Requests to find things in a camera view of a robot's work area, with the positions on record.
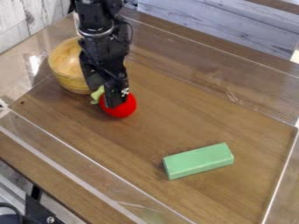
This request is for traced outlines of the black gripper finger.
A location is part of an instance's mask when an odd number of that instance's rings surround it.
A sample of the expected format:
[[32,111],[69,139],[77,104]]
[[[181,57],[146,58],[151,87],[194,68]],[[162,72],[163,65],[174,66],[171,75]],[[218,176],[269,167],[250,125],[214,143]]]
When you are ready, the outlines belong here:
[[126,74],[121,76],[105,75],[105,99],[106,107],[114,109],[127,101],[130,93],[129,78]]
[[91,92],[95,92],[105,85],[105,78],[98,69],[90,64],[85,57],[79,58],[81,69]]

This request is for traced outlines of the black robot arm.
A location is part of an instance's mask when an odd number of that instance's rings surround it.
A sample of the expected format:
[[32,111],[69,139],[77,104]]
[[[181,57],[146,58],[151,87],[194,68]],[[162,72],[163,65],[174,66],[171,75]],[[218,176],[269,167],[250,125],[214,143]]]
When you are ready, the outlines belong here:
[[91,91],[105,88],[113,109],[127,101],[126,57],[133,41],[131,24],[119,14],[123,0],[74,0],[79,16],[79,64]]

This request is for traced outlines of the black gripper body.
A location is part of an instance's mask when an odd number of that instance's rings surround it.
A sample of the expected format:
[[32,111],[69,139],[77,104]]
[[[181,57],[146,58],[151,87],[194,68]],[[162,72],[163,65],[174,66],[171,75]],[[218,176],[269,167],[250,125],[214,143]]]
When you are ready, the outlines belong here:
[[130,53],[134,29],[131,24],[110,24],[107,27],[79,26],[81,54],[98,69],[101,75],[127,75],[126,57]]

